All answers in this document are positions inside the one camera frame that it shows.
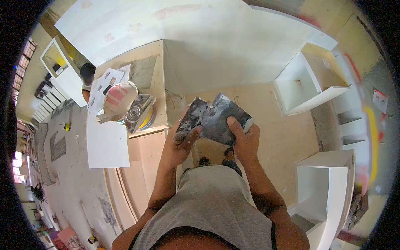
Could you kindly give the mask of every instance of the window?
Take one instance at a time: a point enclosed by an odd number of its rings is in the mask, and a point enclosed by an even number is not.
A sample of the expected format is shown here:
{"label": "window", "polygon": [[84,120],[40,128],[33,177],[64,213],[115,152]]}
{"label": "window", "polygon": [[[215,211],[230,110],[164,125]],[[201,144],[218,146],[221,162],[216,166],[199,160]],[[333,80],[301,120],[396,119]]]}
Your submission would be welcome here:
{"label": "window", "polygon": [[32,58],[33,52],[38,45],[32,40],[32,38],[28,38],[26,45],[24,47],[24,51],[22,52],[20,61],[17,66],[15,66],[15,76],[14,83],[12,84],[12,99],[17,105],[18,94],[20,93],[22,79],[24,78],[26,68]]}
{"label": "window", "polygon": [[25,184],[25,176],[20,174],[21,166],[22,166],[22,153],[15,152],[15,159],[12,160],[12,173],[14,175],[14,182]]}

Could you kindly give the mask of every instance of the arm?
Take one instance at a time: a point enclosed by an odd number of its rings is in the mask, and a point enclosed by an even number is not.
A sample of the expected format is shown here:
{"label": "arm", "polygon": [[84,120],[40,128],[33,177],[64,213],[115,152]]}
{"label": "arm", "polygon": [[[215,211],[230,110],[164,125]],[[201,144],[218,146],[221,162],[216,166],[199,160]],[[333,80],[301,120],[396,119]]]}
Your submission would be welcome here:
{"label": "arm", "polygon": [[150,196],[147,209],[138,222],[124,230],[112,243],[112,250],[127,250],[136,234],[142,230],[144,225],[162,208],[176,192],[176,167],[182,164],[189,155],[193,142],[197,140],[201,126],[192,129],[182,140],[173,140],[176,130],[186,114],[182,114],[177,123],[170,129],[165,139],[160,163],[157,169],[156,183]]}
{"label": "arm", "polygon": [[277,249],[309,249],[310,244],[306,233],[292,222],[285,201],[276,191],[258,161],[260,128],[253,124],[244,134],[235,118],[229,117],[227,123],[236,136],[234,151],[246,172],[254,203],[260,212],[275,224]]}
{"label": "arm", "polygon": [[85,99],[86,103],[89,103],[90,91],[82,90],[83,98]]}

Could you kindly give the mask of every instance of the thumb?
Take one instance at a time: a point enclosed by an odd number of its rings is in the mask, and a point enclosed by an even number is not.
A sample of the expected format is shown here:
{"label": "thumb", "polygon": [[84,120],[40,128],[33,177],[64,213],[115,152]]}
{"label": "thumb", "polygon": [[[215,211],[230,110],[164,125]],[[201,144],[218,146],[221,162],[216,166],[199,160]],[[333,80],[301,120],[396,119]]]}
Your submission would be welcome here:
{"label": "thumb", "polygon": [[243,128],[238,120],[236,120],[236,118],[234,118],[233,116],[229,116],[226,119],[226,123],[228,124],[229,129],[232,131],[237,139],[241,139],[244,137]]}
{"label": "thumb", "polygon": [[193,143],[197,140],[200,133],[203,131],[201,126],[194,127],[186,136],[185,140],[179,145],[180,148],[191,149]]}

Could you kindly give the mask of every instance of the dark hair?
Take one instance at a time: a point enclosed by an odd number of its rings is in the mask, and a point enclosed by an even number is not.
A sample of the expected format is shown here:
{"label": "dark hair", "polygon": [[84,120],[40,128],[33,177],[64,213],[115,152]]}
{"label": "dark hair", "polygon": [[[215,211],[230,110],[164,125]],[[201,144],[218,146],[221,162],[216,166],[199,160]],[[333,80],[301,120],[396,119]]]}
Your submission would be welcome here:
{"label": "dark hair", "polygon": [[90,62],[82,65],[80,69],[80,77],[84,80],[89,80],[94,76],[94,72],[96,71],[96,67]]}

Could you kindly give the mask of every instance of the concrete floor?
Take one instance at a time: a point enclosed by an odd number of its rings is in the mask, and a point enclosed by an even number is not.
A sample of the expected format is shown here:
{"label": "concrete floor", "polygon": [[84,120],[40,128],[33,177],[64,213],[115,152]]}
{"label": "concrete floor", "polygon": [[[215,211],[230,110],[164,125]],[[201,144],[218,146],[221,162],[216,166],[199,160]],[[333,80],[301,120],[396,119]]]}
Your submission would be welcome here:
{"label": "concrete floor", "polygon": [[[71,123],[71,130],[62,130],[63,122]],[[65,137],[66,154],[53,162],[47,161],[49,172],[57,181],[43,186],[51,215],[56,214],[60,228],[71,226],[87,249],[96,249],[87,238],[95,235],[99,242],[111,249],[112,241],[121,233],[112,213],[105,189],[102,169],[89,169],[86,152],[86,108],[77,104],[65,105],[48,122],[48,138],[57,132],[55,144]]]}

